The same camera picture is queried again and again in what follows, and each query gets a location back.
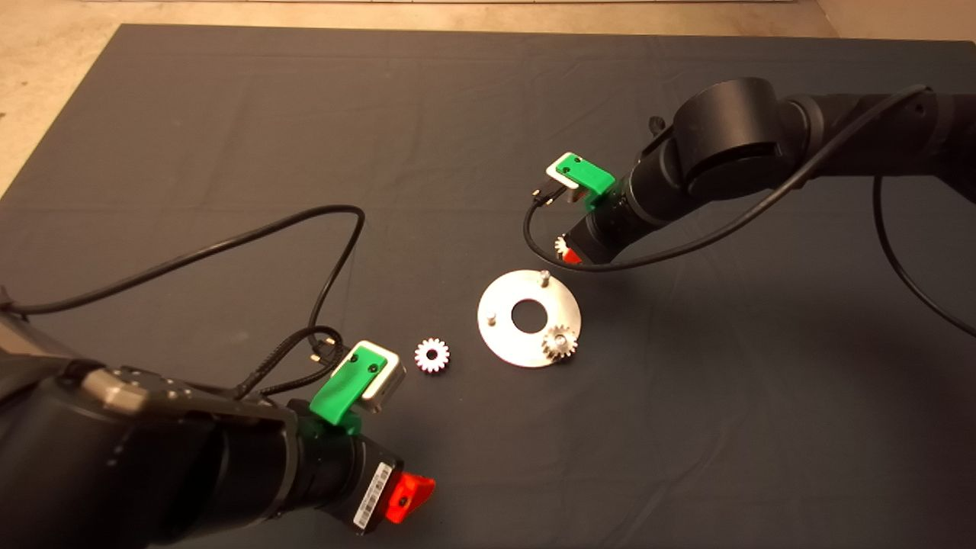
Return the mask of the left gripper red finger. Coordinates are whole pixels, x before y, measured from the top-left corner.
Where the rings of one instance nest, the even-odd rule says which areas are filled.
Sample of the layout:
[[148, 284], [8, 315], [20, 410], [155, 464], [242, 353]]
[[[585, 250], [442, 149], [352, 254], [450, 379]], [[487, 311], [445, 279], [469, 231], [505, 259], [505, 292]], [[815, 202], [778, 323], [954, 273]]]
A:
[[437, 483], [432, 477], [411, 473], [394, 473], [384, 505], [384, 520], [401, 524], [429, 500]]

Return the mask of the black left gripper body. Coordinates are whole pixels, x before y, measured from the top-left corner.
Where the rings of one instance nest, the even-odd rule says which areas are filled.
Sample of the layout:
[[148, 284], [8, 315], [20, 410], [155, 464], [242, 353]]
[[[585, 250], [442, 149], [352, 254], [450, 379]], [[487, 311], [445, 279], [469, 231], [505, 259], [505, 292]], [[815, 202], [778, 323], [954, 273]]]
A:
[[316, 509], [370, 534], [383, 521], [404, 460], [365, 435], [299, 434], [297, 472], [282, 512]]

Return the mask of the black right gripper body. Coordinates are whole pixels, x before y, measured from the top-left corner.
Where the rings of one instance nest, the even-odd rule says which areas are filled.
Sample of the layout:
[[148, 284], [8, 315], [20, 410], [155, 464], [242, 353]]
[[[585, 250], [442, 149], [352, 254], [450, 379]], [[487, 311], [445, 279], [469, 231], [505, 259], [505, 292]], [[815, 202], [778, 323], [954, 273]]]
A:
[[661, 230], [663, 221], [650, 216], [621, 178], [592, 211], [568, 230], [568, 249], [590, 265], [612, 263], [625, 248]]

